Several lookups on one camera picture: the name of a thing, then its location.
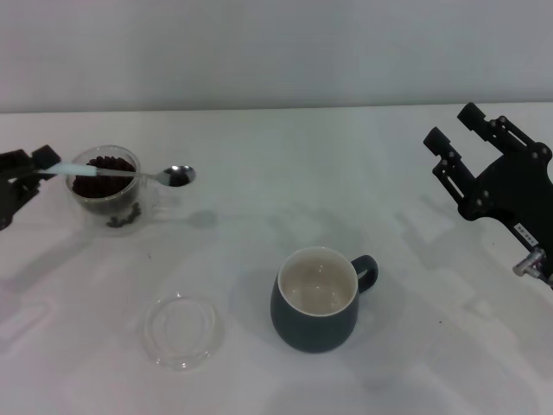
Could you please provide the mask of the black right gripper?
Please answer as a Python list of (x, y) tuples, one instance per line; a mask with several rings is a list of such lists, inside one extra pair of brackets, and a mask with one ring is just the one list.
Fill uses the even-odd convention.
[(545, 258), (551, 259), (551, 149), (531, 139), (504, 115), (486, 119), (473, 102), (466, 104), (457, 118), (503, 156), (475, 176), (450, 140), (434, 127), (423, 140), (440, 158), (433, 175), (457, 203), (465, 220), (497, 220), (528, 251), (540, 248)]

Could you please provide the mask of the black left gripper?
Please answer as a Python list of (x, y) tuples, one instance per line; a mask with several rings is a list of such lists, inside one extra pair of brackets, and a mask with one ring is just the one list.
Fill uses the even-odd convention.
[(12, 223), (21, 208), (39, 194), (41, 175), (32, 174), (34, 164), (38, 170), (47, 170), (59, 162), (60, 156), (49, 145), (33, 151), (32, 158), (24, 150), (0, 155), (2, 230)]

